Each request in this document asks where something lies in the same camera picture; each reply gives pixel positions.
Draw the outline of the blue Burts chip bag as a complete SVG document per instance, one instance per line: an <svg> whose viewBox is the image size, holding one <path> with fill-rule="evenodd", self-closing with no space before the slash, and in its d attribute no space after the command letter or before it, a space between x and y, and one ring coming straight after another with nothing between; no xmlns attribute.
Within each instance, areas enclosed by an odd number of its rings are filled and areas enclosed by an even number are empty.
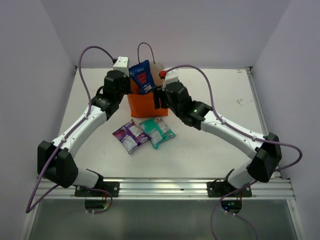
<svg viewBox="0 0 320 240"><path fill-rule="evenodd" d="M132 92L137 95L146 95L156 86L153 79L150 62L145 60L129 68L129 76L133 81Z"/></svg>

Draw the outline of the teal snack packet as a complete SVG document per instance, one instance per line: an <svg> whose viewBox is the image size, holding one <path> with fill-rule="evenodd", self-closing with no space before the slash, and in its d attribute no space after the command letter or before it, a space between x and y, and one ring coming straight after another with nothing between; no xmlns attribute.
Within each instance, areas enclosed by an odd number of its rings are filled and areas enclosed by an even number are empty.
<svg viewBox="0 0 320 240"><path fill-rule="evenodd" d="M150 137L154 149L176 136L160 116L140 122L139 127Z"/></svg>

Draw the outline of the purple snack packet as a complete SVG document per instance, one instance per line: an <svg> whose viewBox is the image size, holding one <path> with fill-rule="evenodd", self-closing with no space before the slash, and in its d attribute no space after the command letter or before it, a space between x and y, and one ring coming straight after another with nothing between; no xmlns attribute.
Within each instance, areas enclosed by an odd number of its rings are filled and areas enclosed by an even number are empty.
<svg viewBox="0 0 320 240"><path fill-rule="evenodd" d="M126 151L131 154L138 149L142 144L151 140L151 138L131 119L122 127L112 133Z"/></svg>

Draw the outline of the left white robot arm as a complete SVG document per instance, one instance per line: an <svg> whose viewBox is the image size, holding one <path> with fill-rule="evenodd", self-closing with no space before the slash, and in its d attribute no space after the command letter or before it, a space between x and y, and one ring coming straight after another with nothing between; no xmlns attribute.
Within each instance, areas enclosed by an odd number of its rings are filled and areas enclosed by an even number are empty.
<svg viewBox="0 0 320 240"><path fill-rule="evenodd" d="M124 97L131 92L129 73L110 70L104 78L102 92L97 92L83 115L63 134L51 142L42 141L37 148L37 173L63 187L86 187L92 196L103 193L102 176L78 168L75 156L97 128L119 109Z"/></svg>

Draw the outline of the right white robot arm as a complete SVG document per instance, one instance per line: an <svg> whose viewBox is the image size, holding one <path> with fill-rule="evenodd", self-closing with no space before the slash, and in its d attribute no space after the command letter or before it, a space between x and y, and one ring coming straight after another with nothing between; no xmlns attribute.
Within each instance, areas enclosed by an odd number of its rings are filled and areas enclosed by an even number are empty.
<svg viewBox="0 0 320 240"><path fill-rule="evenodd" d="M235 196L253 181L269 182L282 158L277 135L251 132L235 123L228 126L227 119L216 117L211 106L193 100L179 81L155 87L152 92L155 108L170 109L185 125L219 137L249 158L224 178L222 189L227 196Z"/></svg>

